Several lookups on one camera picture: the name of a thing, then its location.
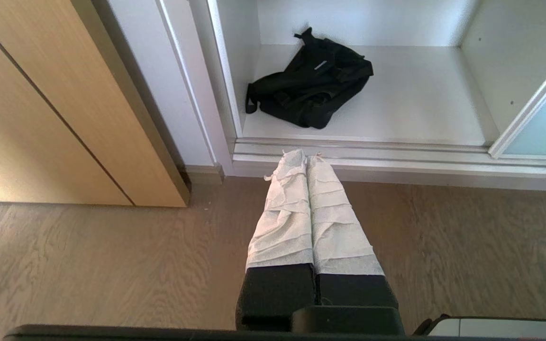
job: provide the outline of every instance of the white shelf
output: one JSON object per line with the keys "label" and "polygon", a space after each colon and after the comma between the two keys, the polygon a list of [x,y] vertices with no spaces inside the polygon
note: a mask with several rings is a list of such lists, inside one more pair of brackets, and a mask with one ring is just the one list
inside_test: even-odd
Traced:
{"label": "white shelf", "polygon": [[[282,71],[299,47],[261,45],[254,79]],[[301,128],[258,110],[246,116],[243,137],[453,145],[498,138],[460,48],[350,47],[372,62],[374,76],[327,127]]]}

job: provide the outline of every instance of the laminate floor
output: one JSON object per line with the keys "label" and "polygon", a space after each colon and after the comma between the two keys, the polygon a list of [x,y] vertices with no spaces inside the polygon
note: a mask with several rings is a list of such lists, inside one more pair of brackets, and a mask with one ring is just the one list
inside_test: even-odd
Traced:
{"label": "laminate floor", "polygon": [[[0,338],[25,323],[233,329],[268,183],[188,209],[0,204]],[[546,192],[346,183],[407,331],[441,313],[546,319]]]}

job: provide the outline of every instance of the wooden cabinet door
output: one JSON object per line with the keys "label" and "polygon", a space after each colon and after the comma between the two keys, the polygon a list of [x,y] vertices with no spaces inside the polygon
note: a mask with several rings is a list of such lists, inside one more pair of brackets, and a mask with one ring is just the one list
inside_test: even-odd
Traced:
{"label": "wooden cabinet door", "polygon": [[132,204],[186,206],[189,192],[91,1],[0,0],[0,45]]}
{"label": "wooden cabinet door", "polygon": [[2,50],[0,201],[131,204]]}

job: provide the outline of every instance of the paper towel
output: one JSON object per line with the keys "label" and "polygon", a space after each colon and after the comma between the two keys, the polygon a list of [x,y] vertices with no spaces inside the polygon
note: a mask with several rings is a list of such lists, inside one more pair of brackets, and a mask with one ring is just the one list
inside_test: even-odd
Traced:
{"label": "paper towel", "polygon": [[247,250],[246,269],[313,263],[306,158],[285,153],[271,175],[264,212]]}
{"label": "paper towel", "polygon": [[316,273],[384,275],[332,167],[315,156],[306,168]]}

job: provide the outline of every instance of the white baseboard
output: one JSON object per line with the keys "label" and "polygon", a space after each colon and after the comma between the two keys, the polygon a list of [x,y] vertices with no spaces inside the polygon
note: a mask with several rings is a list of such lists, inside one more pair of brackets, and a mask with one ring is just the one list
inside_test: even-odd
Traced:
{"label": "white baseboard", "polygon": [[495,160],[481,151],[327,148],[324,146],[237,144],[234,176],[271,175],[282,155],[301,147],[323,153],[341,181],[426,184],[475,188],[546,190],[546,160]]}

